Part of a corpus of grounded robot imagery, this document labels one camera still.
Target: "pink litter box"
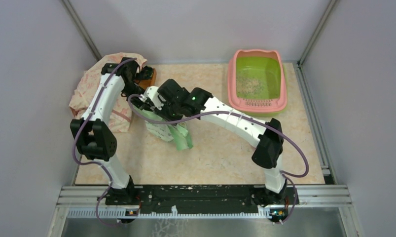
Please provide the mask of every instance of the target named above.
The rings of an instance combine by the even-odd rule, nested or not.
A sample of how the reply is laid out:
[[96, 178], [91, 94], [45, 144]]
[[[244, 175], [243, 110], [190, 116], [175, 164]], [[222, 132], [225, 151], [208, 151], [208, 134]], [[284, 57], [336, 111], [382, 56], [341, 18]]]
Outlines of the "pink litter box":
[[238, 50], [228, 65], [228, 100], [233, 108], [251, 116], [282, 112], [288, 98], [279, 53]]

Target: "green fabric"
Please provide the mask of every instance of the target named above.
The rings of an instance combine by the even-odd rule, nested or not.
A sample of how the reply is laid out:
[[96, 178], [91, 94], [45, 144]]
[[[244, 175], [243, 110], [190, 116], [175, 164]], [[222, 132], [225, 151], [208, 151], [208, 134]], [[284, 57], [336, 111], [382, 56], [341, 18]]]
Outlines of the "green fabric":
[[[156, 121], [164, 121], [163, 118], [156, 115], [151, 111], [144, 111], [135, 108], [140, 114], [147, 117], [148, 119]], [[154, 136], [162, 139], [166, 142], [174, 141], [176, 144], [176, 149], [178, 151], [184, 149], [190, 149], [193, 147], [192, 138], [190, 137], [189, 131], [185, 122], [178, 123], [176, 126], [166, 125], [166, 124], [153, 124], [145, 121], [145, 126], [147, 130]]]

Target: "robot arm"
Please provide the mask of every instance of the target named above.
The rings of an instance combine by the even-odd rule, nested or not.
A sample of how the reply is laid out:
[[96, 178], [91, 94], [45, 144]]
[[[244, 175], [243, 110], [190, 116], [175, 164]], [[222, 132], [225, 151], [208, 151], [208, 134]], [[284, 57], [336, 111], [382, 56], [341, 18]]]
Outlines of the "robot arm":
[[[160, 87], [150, 86], [141, 95], [141, 100], [149, 104], [155, 112], [168, 107], [169, 113], [173, 116], [179, 116], [179, 119], [182, 116], [190, 117], [207, 112], [228, 111], [228, 114], [211, 114], [199, 117], [199, 119], [224, 127], [255, 147], [256, 150], [252, 160], [264, 170], [266, 189], [277, 194], [284, 190], [286, 182], [285, 178], [280, 174], [282, 169], [283, 138], [280, 138], [276, 133], [254, 122], [242, 119], [242, 117], [232, 116], [231, 113], [236, 113], [248, 117], [201, 88], [194, 88], [189, 93], [173, 79], [168, 79]], [[251, 119], [252, 121], [266, 123], [282, 131], [280, 122], [275, 119], [270, 122], [256, 118]]]
[[[71, 122], [71, 130], [75, 137], [81, 124], [89, 114], [92, 114], [76, 146], [80, 154], [99, 162], [109, 171], [113, 182], [109, 191], [110, 195], [107, 195], [107, 204], [113, 204], [113, 199], [123, 199], [129, 203], [134, 198], [135, 192], [131, 176], [125, 172], [116, 156], [117, 141], [108, 128], [111, 111], [121, 92], [126, 96], [141, 95], [140, 98], [133, 98], [131, 101], [133, 105], [142, 110], [153, 111], [167, 121], [176, 121], [183, 116], [196, 116], [206, 112], [229, 111], [230, 114], [213, 114], [199, 119], [222, 126], [238, 134], [255, 147], [252, 160], [264, 170], [266, 193], [268, 195], [271, 193], [274, 196], [273, 199], [284, 198], [286, 181], [280, 174], [283, 139], [276, 133], [241, 117], [231, 116], [231, 113], [247, 115], [222, 103], [201, 88], [194, 88], [189, 93], [173, 79], [168, 79], [160, 87], [150, 86], [147, 90], [143, 90], [133, 82], [138, 69], [135, 61], [125, 64], [109, 78], [116, 66], [117, 64], [106, 64], [103, 67], [101, 83], [91, 105], [81, 119], [73, 119]], [[270, 122], [252, 119], [266, 123], [279, 131], [282, 130], [280, 122], [275, 119]]]

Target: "crumpled cloth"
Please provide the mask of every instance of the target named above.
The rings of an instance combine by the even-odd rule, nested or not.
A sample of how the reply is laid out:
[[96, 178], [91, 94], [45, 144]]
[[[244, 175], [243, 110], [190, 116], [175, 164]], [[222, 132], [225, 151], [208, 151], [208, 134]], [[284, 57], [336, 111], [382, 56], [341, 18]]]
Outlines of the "crumpled cloth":
[[[147, 60], [136, 53], [115, 53], [106, 55], [93, 67], [87, 70], [70, 100], [69, 107], [76, 119], [81, 118], [89, 107], [99, 87], [101, 80], [101, 70], [105, 63], [119, 63], [123, 57], [137, 58], [136, 62], [140, 69], [143, 68]], [[119, 96], [110, 115], [108, 127], [111, 132], [128, 132], [131, 124], [132, 111], [125, 97]]]

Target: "white wall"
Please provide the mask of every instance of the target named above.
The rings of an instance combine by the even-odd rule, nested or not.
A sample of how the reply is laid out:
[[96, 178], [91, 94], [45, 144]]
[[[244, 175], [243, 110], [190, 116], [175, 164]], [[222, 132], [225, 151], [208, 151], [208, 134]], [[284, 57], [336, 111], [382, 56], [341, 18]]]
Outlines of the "white wall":
[[58, 0], [0, 1], [0, 236], [46, 236], [75, 171], [68, 103], [94, 63]]
[[226, 62], [241, 48], [298, 60], [329, 0], [71, 0], [102, 55]]
[[341, 1], [303, 69], [364, 236], [396, 236], [396, 0]]

